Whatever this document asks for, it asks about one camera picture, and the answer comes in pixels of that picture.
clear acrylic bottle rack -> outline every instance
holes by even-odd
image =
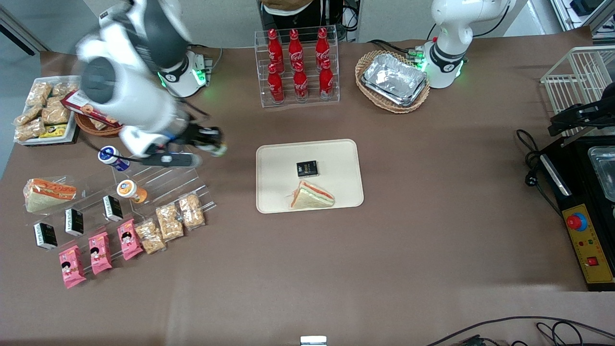
[[[284,73],[282,77],[282,85],[284,89],[284,102],[276,105],[273,103],[267,77],[269,71],[267,66],[271,63],[269,60],[269,38],[267,31],[254,32],[254,51],[256,53],[256,72],[258,74],[258,82],[261,95],[261,104],[263,108],[267,107],[283,107],[288,105],[304,105],[314,103],[332,103],[339,102],[339,55],[338,55],[338,33],[334,25],[325,26],[327,28],[327,41],[329,42],[329,59],[331,60],[331,72],[333,72],[333,97],[330,100],[320,98],[320,81],[319,72],[316,70],[316,42],[318,41],[319,26],[311,28],[298,28],[299,41],[303,46],[303,63],[304,72],[307,76],[307,88],[309,98],[307,102],[297,102],[295,98],[295,87],[293,83],[294,71],[290,66],[288,57],[288,43],[290,42],[290,30],[278,30],[277,35],[282,43],[282,53],[284,55]]]

red bottle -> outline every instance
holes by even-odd
[[[282,56],[282,45],[277,39],[276,29],[269,29],[269,59],[276,64],[278,73],[284,73],[284,56]]]
[[[299,31],[290,30],[290,44],[288,45],[288,55],[290,56],[290,66],[295,70],[298,62],[303,62],[303,47],[299,41]]]
[[[298,62],[295,65],[295,77],[293,80],[295,82],[295,97],[297,98],[297,102],[307,102],[308,77],[305,72],[303,72],[303,62]]]
[[[276,105],[284,102],[284,89],[282,88],[282,78],[277,73],[276,64],[270,63],[269,66],[269,90],[271,91],[271,98]]]
[[[333,72],[331,72],[331,60],[326,59],[322,62],[320,72],[320,98],[330,100],[333,97]]]
[[[320,72],[322,62],[329,58],[329,41],[327,41],[327,28],[318,29],[318,41],[316,42],[316,70]]]

wire rack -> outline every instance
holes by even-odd
[[[551,102],[553,115],[576,104],[600,100],[604,89],[613,82],[615,46],[577,47],[571,49],[542,78]],[[569,137],[583,130],[564,131]],[[592,135],[615,134],[615,128],[594,130]]]

clear acrylic display stand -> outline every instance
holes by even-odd
[[[307,76],[307,88],[309,97],[307,102],[297,102],[295,98],[295,87],[293,83],[294,72],[290,67],[288,57],[288,42],[290,35],[288,30],[278,31],[278,37],[282,41],[282,52],[284,54],[284,73],[282,77],[282,85],[284,89],[284,102],[279,105],[273,103],[271,93],[269,91],[269,83],[267,77],[269,71],[267,66],[271,63],[269,60],[269,38],[267,31],[256,31],[254,33],[254,51],[256,53],[256,71],[258,73],[258,82],[260,85],[261,104],[263,108],[281,107],[287,105],[304,105],[313,103],[331,103],[339,102],[339,55],[338,55],[338,33],[335,26],[328,25],[327,28],[329,41],[329,59],[331,60],[331,72],[333,72],[333,97],[330,100],[320,98],[320,79],[319,72],[316,70],[316,42],[318,40],[318,26],[312,28],[298,28],[299,40],[303,46],[303,63],[304,71]]]
[[[148,192],[145,202],[137,204],[133,203],[130,199],[118,197],[116,187],[124,179],[134,180],[139,187],[144,188]],[[157,223],[157,207],[176,203],[181,195],[193,191],[199,197],[203,212],[216,206],[205,183],[200,179],[194,168],[152,167],[131,162],[130,167],[124,172],[118,172],[114,168],[107,166],[99,173],[79,181],[70,182],[66,181],[66,179],[55,179],[54,182],[75,186],[77,188],[77,198],[45,210],[45,214],[26,212],[24,206],[26,226],[33,233],[33,246],[35,246],[34,225],[43,222],[53,226],[58,247],[48,251],[56,255],[69,247],[78,245],[86,274],[91,272],[88,238],[106,231],[109,238],[109,250],[112,253],[111,260],[113,261],[122,255],[120,239],[117,235],[117,228],[122,223],[130,219],[134,219],[135,223],[139,223],[148,218],[153,218]],[[119,200],[124,216],[122,221],[111,221],[105,217],[103,197],[107,195]],[[83,213],[84,234],[81,236],[75,237],[65,233],[65,210],[69,208]],[[57,256],[55,260],[58,261],[59,268],[60,263]]]

white tray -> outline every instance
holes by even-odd
[[[42,77],[36,78],[34,83],[38,82],[48,82],[51,84],[58,83],[66,83],[66,82],[81,82],[81,76],[53,76],[53,77]],[[25,113],[30,106],[26,105],[23,107],[23,112]],[[43,144],[59,144],[59,143],[68,143],[73,141],[73,136],[75,134],[75,129],[77,128],[77,122],[75,121],[75,113],[71,111],[71,115],[68,118],[68,123],[66,124],[66,131],[64,132],[64,136],[61,137],[52,137],[52,138],[32,138],[27,141],[21,142],[19,140],[15,140],[16,143],[21,145],[43,145]]]
[[[335,197],[329,208],[290,209],[299,185],[297,163],[317,161],[319,176],[305,178]],[[263,145],[256,151],[256,208],[263,214],[358,207],[363,183],[357,144],[351,139]]]

